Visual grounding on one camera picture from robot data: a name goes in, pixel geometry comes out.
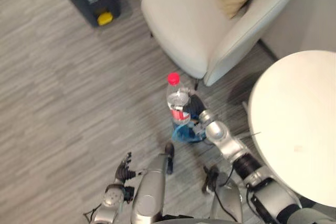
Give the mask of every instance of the red bottle label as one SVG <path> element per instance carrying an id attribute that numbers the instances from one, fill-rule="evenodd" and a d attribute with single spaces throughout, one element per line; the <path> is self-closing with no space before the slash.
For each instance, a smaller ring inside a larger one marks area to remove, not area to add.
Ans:
<path id="1" fill-rule="evenodd" d="M 173 117 L 176 120 L 185 120 L 189 117 L 189 113 L 185 113 L 182 111 L 178 111 L 178 110 L 171 110 Z"/>

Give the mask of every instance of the yellow pedal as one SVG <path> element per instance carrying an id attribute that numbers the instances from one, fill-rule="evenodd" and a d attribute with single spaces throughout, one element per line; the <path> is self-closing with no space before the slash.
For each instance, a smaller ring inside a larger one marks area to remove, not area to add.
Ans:
<path id="1" fill-rule="evenodd" d="M 110 12 L 104 12 L 99 15 L 97 21 L 98 25 L 103 26 L 113 20 L 113 15 Z"/>

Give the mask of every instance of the red bottle cap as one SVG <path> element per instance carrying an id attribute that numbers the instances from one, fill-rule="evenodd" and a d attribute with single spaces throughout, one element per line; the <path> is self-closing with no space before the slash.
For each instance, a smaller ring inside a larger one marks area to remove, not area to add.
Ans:
<path id="1" fill-rule="evenodd" d="M 179 73 L 170 73 L 168 74 L 167 80 L 170 85 L 177 85 L 180 82 L 180 75 Z"/>

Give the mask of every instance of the white wall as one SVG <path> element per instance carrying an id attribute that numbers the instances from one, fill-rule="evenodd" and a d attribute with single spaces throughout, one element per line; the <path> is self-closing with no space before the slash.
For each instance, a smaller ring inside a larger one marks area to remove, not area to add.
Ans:
<path id="1" fill-rule="evenodd" d="M 291 0 L 262 40 L 278 58 L 303 50 L 336 51 L 336 0 Z"/>

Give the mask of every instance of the white armchair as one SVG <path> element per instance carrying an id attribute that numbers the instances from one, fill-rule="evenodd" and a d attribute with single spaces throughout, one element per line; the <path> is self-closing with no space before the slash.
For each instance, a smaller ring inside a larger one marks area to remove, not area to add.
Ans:
<path id="1" fill-rule="evenodd" d="M 145 20 L 163 50 L 207 86 L 251 50 L 289 0 L 249 0 L 232 19 L 217 1 L 141 0 Z"/>

